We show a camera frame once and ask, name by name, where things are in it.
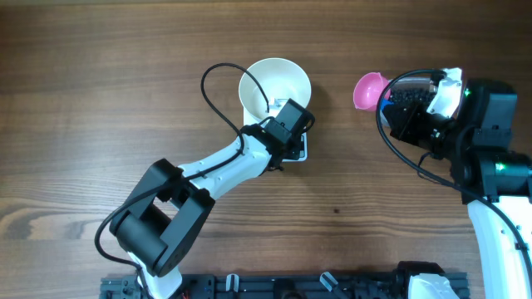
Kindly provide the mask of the pile of black beans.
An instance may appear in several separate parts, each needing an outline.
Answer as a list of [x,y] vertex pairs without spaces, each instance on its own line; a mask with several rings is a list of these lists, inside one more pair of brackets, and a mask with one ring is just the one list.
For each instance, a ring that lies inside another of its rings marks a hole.
[[429,105],[434,99],[436,93],[422,88],[408,88],[392,90],[389,101],[397,104],[409,104],[419,102],[423,105]]

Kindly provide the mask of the pink scoop blue handle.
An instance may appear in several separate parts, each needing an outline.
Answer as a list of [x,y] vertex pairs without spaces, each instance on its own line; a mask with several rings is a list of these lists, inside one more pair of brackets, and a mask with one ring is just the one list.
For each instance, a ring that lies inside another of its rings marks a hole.
[[364,75],[356,84],[353,91],[353,104],[356,109],[369,112],[377,111],[377,102],[389,80],[380,72],[370,72]]

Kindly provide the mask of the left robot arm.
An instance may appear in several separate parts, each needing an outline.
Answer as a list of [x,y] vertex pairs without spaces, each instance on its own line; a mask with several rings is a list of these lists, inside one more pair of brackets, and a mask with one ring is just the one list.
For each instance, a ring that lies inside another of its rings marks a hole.
[[289,100],[276,116],[246,125],[222,150],[194,163],[153,163],[113,216],[110,231],[139,268],[148,298],[170,298],[183,278],[179,264],[191,249],[217,199],[246,180],[281,169],[301,148],[315,121]]

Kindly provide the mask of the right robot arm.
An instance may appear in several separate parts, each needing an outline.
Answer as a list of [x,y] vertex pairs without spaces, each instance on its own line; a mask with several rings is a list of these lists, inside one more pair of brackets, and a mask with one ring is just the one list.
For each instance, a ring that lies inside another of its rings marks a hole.
[[452,186],[466,205],[488,298],[531,296],[531,159],[510,150],[517,94],[503,81],[470,79],[457,117],[420,102],[382,112],[397,140],[451,163]]

